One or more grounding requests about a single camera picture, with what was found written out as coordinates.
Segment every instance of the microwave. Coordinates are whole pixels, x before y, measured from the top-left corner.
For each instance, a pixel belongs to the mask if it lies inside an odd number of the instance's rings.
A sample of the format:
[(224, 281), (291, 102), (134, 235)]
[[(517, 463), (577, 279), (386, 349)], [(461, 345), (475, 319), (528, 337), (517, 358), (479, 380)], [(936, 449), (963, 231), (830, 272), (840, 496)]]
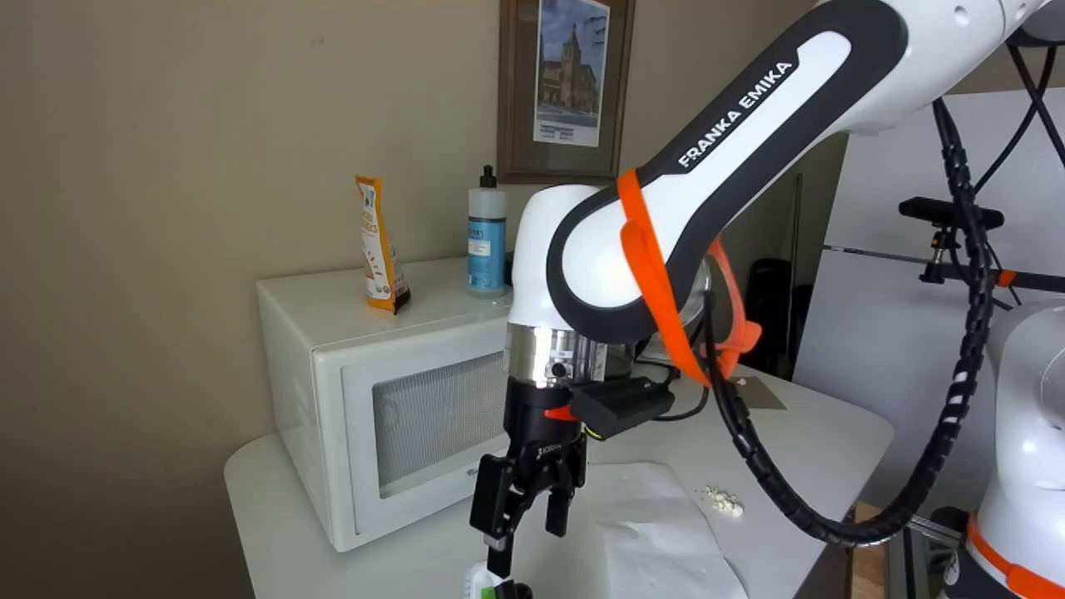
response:
[(508, 297), (466, 292), (464, 259), (407, 264), (411, 303), (364, 299), (364, 272), (260, 279), (273, 421), (337, 553), (469, 500), (505, 449)]

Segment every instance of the wall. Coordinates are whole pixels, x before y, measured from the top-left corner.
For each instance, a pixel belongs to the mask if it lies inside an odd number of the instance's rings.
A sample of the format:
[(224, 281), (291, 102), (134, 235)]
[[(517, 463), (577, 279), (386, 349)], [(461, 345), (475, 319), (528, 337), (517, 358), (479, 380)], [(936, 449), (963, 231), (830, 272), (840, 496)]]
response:
[[(641, 0), (626, 161), (794, 7)], [(0, 595), (239, 595), (254, 279), (357, 264), (357, 169), (402, 259), (464, 254), (495, 0), (2, 0), (0, 76)]]

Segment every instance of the microwave window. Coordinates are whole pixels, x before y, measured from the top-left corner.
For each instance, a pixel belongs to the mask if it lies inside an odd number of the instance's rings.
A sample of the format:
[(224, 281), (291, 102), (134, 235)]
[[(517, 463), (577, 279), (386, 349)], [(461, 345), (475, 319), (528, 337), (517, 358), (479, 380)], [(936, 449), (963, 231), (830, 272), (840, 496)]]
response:
[(373, 384), (377, 471), (382, 496), (472, 449), (503, 424), (503, 357), (484, 357)]

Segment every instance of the picture frame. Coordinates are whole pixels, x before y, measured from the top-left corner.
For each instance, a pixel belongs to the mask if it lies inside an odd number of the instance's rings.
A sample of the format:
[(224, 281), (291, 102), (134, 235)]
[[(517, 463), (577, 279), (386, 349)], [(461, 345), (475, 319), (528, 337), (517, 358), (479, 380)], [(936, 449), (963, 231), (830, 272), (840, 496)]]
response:
[(499, 0), (503, 184), (618, 173), (636, 0)]

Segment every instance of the white bottle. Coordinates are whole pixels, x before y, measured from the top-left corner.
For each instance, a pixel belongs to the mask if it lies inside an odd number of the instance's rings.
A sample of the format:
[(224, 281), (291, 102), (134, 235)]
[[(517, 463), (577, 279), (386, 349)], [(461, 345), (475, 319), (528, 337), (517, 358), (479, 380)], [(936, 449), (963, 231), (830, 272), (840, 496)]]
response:
[(479, 297), (505, 290), (505, 193), (495, 185), (492, 165), (469, 190), (466, 290)]

